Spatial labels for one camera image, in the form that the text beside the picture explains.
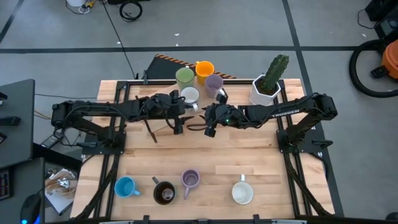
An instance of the potted cactus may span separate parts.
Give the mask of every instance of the potted cactus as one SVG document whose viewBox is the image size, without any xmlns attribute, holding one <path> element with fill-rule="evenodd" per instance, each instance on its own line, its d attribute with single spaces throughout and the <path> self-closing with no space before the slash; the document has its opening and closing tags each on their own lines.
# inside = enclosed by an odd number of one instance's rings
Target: potted cactus
<svg viewBox="0 0 398 224">
<path fill-rule="evenodd" d="M 280 92 L 278 80 L 284 73 L 289 56 L 280 54 L 270 64 L 265 75 L 260 75 L 252 82 L 250 102 L 254 105 L 269 105 Z"/>
</svg>

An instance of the blue mug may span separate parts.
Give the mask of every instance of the blue mug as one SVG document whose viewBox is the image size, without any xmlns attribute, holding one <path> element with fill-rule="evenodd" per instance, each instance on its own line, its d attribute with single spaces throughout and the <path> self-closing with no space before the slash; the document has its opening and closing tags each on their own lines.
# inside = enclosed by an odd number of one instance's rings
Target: blue mug
<svg viewBox="0 0 398 224">
<path fill-rule="evenodd" d="M 136 183 L 131 177 L 121 177 L 114 185 L 114 192 L 121 198 L 141 195 L 141 193 L 136 190 L 136 187 Z"/>
</svg>

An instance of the green mug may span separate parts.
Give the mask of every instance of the green mug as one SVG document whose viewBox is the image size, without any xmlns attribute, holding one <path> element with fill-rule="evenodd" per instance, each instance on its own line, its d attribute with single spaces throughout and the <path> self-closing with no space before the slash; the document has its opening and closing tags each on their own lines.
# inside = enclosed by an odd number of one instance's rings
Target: green mug
<svg viewBox="0 0 398 224">
<path fill-rule="evenodd" d="M 180 68 L 175 73 L 175 79 L 178 87 L 183 90 L 186 87 L 193 87 L 194 72 L 189 67 Z"/>
</svg>

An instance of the purple mug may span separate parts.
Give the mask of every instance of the purple mug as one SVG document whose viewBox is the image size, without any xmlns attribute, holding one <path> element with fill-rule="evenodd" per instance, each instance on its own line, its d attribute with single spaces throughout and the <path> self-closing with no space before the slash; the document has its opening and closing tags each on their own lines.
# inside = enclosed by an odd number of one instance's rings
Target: purple mug
<svg viewBox="0 0 398 224">
<path fill-rule="evenodd" d="M 219 75 L 209 75 L 205 80 L 206 94 L 209 98 L 216 98 L 217 94 L 225 96 L 225 92 L 222 90 L 224 80 Z"/>
<path fill-rule="evenodd" d="M 200 175 L 199 172 L 193 169 L 186 170 L 181 175 L 182 185 L 185 187 L 184 200 L 187 199 L 190 190 L 199 186 Z"/>
</svg>

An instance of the gray floor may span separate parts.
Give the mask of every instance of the gray floor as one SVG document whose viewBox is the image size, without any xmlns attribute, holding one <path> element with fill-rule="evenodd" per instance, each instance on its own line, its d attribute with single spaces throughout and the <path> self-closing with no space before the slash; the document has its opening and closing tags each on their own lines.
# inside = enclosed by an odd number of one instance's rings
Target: gray floor
<svg viewBox="0 0 398 224">
<path fill-rule="evenodd" d="M 301 46 L 353 46 L 377 38 L 357 25 L 356 14 L 370 0 L 288 0 Z M 0 1 L 0 29 L 18 0 Z M 116 6 L 107 6 L 125 47 L 220 45 L 293 46 L 281 0 L 151 0 L 133 23 L 121 20 Z M 363 23 L 370 26 L 365 14 Z M 62 0 L 24 1 L 1 49 L 119 48 L 118 37 L 100 4 L 85 15 L 72 14 Z M 188 62 L 209 60 L 218 71 L 254 78 L 266 71 L 279 53 L 290 55 L 285 78 L 302 78 L 295 51 L 217 50 L 128 52 L 134 71 L 142 73 L 156 53 Z M 324 122 L 331 162 L 347 217 L 383 219 L 398 210 L 398 165 L 395 137 L 398 99 L 376 99 L 358 93 L 348 77 L 349 51 L 303 52 L 314 91 L 335 99 L 339 115 Z M 374 90 L 393 90 L 388 79 L 372 80 L 369 71 L 380 62 L 373 52 L 358 63 L 362 81 Z M 0 54 L 0 85 L 34 78 L 36 92 L 66 96 L 96 96 L 100 80 L 133 79 L 123 53 Z M 37 96 L 36 110 L 51 114 L 60 98 Z M 35 118 L 35 142 L 52 133 L 49 121 Z M 67 133 L 74 140 L 77 132 Z M 79 157 L 77 149 L 56 150 Z M 47 211 L 47 221 L 59 220 Z"/>
</svg>

